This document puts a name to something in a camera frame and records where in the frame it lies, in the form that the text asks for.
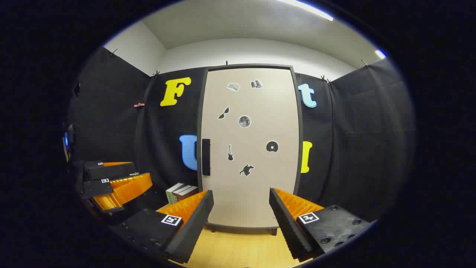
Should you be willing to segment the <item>black backdrop cloth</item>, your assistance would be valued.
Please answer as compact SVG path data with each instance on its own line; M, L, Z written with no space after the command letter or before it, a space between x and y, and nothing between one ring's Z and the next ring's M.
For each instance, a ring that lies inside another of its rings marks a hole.
M263 63L151 79L102 48L78 86L67 115L77 156L133 162L162 201L176 183L212 190L211 224L275 227L270 187L376 220L394 204L414 154L408 90L387 60L330 85Z

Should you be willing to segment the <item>brown white book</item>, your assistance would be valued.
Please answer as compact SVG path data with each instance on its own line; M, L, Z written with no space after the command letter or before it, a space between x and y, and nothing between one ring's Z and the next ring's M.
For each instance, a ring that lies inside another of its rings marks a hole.
M183 187L180 187L179 189L175 190L172 192L173 200L174 202L179 202L184 199L182 192L188 190L191 188L192 185L184 185Z

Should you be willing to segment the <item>long ceiling light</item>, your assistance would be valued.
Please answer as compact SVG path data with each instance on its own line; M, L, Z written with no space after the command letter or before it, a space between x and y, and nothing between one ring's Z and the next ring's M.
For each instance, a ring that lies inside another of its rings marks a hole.
M317 9L316 7L313 7L313 6L311 6L309 4L306 4L304 2L300 2L300 1L297 1L297 0L275 0L275 1L282 2L282 3L285 3L287 5L291 5L293 7L300 8L301 10L305 10L307 12L315 14L316 16L322 17L325 20L328 20L330 22L332 22L334 20L334 18L330 14L327 14L326 12L323 12L323 11Z

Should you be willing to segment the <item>green white book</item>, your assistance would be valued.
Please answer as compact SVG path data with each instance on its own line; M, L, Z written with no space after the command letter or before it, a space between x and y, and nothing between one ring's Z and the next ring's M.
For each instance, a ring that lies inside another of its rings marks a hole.
M168 188L165 191L169 204L174 204L175 203L173 192L176 191L176 190L180 190L184 186L185 186L184 183L177 183L177 184L171 186L170 188Z

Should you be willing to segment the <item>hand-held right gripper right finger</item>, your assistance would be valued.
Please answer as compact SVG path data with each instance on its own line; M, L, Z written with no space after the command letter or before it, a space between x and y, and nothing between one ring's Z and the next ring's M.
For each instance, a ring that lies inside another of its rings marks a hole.
M269 191L269 205L291 256L299 261L333 252L375 223L338 205L322 207L275 187Z

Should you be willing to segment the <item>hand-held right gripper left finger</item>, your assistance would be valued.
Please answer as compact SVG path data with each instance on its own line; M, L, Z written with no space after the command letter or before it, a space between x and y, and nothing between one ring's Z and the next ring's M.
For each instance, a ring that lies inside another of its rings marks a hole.
M213 192L202 191L164 209L143 209L112 232L155 261L187 263L213 205Z

